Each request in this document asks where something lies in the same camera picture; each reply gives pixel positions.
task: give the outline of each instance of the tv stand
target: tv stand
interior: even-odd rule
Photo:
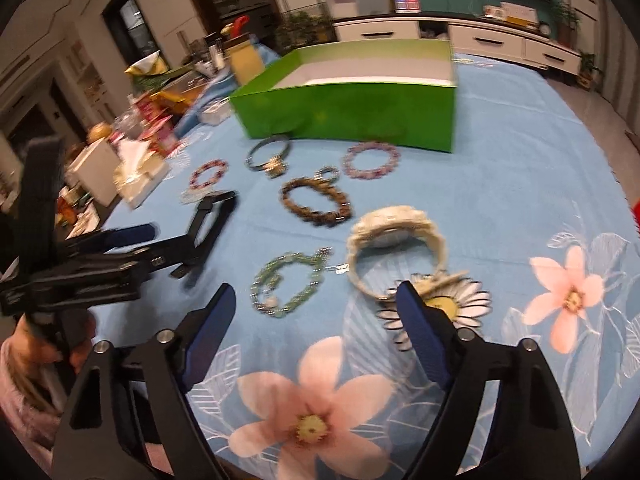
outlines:
[[[580,53],[523,28],[487,18],[461,15],[386,14],[334,21],[338,41],[415,39],[424,31],[446,31],[459,54],[475,54],[531,66],[580,72]]]

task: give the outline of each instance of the bracelet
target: bracelet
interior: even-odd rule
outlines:
[[[356,170],[352,166],[354,157],[358,153],[366,152],[367,150],[382,150],[383,152],[387,152],[390,157],[389,162],[384,166],[376,168],[375,170]],[[372,180],[374,178],[385,176],[387,173],[391,173],[398,165],[399,159],[400,152],[398,152],[398,149],[395,146],[387,144],[386,142],[378,142],[377,140],[372,140],[370,142],[361,142],[359,144],[356,144],[355,146],[351,146],[347,150],[347,154],[342,160],[342,168],[344,174],[346,174],[350,178]]]
[[[310,187],[318,193],[325,195],[337,203],[338,211],[322,213],[320,211],[313,211],[308,207],[300,207],[289,198],[291,190],[296,189],[297,187]],[[327,225],[329,227],[334,227],[335,225],[349,220],[351,216],[353,216],[351,204],[347,195],[332,186],[329,181],[318,178],[302,177],[295,178],[294,180],[287,182],[280,190],[280,201],[293,214],[299,216],[305,222],[313,222],[316,226]]]
[[[210,170],[211,168],[215,168],[215,167],[218,167],[218,168],[221,168],[221,169],[218,170],[216,172],[216,174],[214,174],[214,176],[212,176],[206,182],[204,182],[202,184],[198,184],[198,177],[202,173],[204,173],[205,171]],[[220,160],[219,158],[217,158],[216,160],[211,160],[209,162],[206,162],[205,164],[200,166],[196,171],[194,171],[193,174],[191,175],[191,180],[189,181],[189,188],[190,189],[202,189],[204,187],[213,186],[223,176],[225,176],[226,168],[228,168],[228,164],[226,163],[226,161]]]
[[[258,312],[274,317],[284,317],[289,312],[296,310],[318,290],[318,285],[324,279],[322,273],[326,267],[326,261],[331,257],[332,253],[331,247],[323,247],[318,249],[313,256],[306,256],[306,254],[302,253],[285,253],[271,260],[260,270],[251,285],[251,302],[254,308]],[[284,306],[279,306],[278,298],[272,292],[282,281],[282,275],[278,273],[278,270],[289,264],[303,264],[311,267],[313,269],[310,275],[311,281],[301,292],[287,301]],[[263,285],[265,300],[264,303],[261,303],[258,301],[258,295]]]
[[[271,144],[272,142],[284,142],[284,149],[280,152],[279,155],[272,156],[267,162],[264,164],[258,164],[254,166],[254,153],[257,152],[261,147],[266,146],[267,144]],[[253,171],[266,171],[267,175],[270,178],[276,178],[281,176],[287,172],[288,165],[284,163],[284,159],[287,158],[289,152],[291,150],[291,140],[284,134],[278,134],[267,139],[261,140],[254,147],[251,148],[249,155],[247,156],[245,163],[249,167],[250,170]]]
[[[331,173],[331,177],[325,178],[327,173]],[[335,166],[323,166],[314,173],[314,179],[325,180],[329,184],[333,184],[340,177],[340,171]]]
[[[409,231],[413,236],[425,242],[433,251],[438,263],[431,276],[413,283],[420,297],[424,298],[435,288],[456,282],[465,272],[447,274],[447,248],[444,238],[438,232],[438,227],[427,218],[424,211],[418,211],[408,205],[390,206],[364,215],[351,230],[351,236],[347,240],[347,275],[353,285],[366,296],[378,301],[393,301],[395,293],[379,295],[369,290],[356,273],[356,260],[358,253],[366,246],[371,245],[376,237],[392,230]]]

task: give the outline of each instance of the purple beaded bracelet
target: purple beaded bracelet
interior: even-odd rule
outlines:
[[[387,152],[389,154],[389,162],[384,166],[380,166],[375,170],[356,170],[351,165],[353,163],[353,158],[358,154],[365,152],[367,150],[382,150],[383,152]],[[350,178],[361,178],[364,180],[372,180],[374,178],[380,178],[385,176],[387,173],[391,173],[396,166],[398,165],[398,160],[400,159],[400,152],[395,146],[391,144],[387,144],[386,142],[378,142],[377,140],[372,140],[369,142],[361,142],[356,144],[355,146],[351,146],[347,150],[347,154],[344,156],[342,160],[342,168],[344,174]]]
[[[191,180],[189,181],[190,189],[203,189],[205,187],[213,186],[217,181],[219,181],[226,173],[227,163],[224,160],[220,160],[217,158],[216,160],[211,160],[206,162],[202,166],[200,166],[196,171],[191,175]],[[202,184],[198,184],[198,177],[203,174],[205,171],[210,170],[211,168],[218,167],[220,170],[216,172],[214,176],[212,176],[209,180]]]

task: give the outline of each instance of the green cardboard box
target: green cardboard box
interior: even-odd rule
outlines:
[[[236,90],[231,102],[254,138],[286,133],[451,152],[451,44],[364,40],[299,48]]]

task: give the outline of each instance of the person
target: person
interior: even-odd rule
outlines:
[[[69,357],[76,374],[92,350],[96,331],[93,316],[88,317],[85,329],[86,339]],[[37,337],[24,316],[0,348],[0,410],[22,446],[48,475],[62,412],[47,389],[42,371],[60,359],[55,346]],[[162,446],[146,444],[146,448],[151,465],[170,474],[171,466]]]

